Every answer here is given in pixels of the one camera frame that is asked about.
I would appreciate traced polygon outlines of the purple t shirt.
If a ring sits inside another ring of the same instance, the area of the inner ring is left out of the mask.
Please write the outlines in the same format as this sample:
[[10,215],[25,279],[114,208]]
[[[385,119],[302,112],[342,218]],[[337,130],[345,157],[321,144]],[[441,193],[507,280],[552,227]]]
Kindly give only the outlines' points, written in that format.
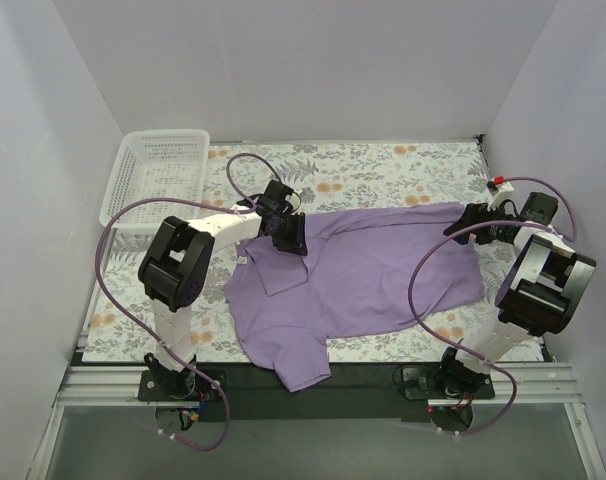
[[416,315],[482,300],[471,245],[449,241],[419,263],[463,211],[438,203],[310,215],[306,256],[267,237],[241,242],[224,292],[247,357],[296,392],[330,376],[330,339],[404,330]]

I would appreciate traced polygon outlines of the white plastic mesh basket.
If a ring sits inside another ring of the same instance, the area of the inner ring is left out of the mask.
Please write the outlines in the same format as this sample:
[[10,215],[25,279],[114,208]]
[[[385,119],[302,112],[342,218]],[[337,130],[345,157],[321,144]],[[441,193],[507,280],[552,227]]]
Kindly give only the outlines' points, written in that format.
[[131,132],[119,146],[99,213],[105,226],[144,199],[202,200],[210,135],[200,129]]

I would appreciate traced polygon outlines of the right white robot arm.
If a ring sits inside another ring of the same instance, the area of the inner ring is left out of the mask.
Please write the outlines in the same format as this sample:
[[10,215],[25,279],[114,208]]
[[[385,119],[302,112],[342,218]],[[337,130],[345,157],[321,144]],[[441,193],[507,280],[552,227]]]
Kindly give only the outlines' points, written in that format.
[[494,206],[469,204],[460,219],[444,231],[466,244],[507,243],[519,255],[495,298],[498,315],[449,347],[435,373],[437,389],[447,397],[475,394],[489,382],[490,365],[514,346],[546,333],[562,332],[594,274],[595,260],[577,253],[560,236],[539,230],[549,227],[558,199],[542,192],[529,194],[521,211],[505,211],[507,200]]

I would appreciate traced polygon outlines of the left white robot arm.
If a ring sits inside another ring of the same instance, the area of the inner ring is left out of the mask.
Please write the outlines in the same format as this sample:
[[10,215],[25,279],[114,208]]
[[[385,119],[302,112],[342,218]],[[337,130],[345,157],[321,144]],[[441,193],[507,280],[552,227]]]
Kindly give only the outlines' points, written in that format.
[[191,398],[196,375],[185,365],[195,363],[191,345],[192,304],[201,294],[214,253],[244,240],[272,239],[279,251],[307,254],[305,215],[297,211],[300,197],[278,180],[262,194],[237,202],[230,213],[185,221],[163,220],[139,267],[138,278],[151,302],[160,345],[145,356],[155,384],[176,400]]

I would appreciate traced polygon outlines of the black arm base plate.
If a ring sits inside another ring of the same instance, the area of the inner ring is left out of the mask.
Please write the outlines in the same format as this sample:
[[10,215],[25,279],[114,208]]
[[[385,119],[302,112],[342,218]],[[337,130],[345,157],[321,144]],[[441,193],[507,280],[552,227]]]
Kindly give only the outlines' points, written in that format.
[[204,373],[227,394],[233,420],[396,418],[428,423],[432,408],[458,405],[471,423],[466,398],[436,389],[436,362],[332,363],[331,376],[291,393],[276,373],[248,363],[207,364]]

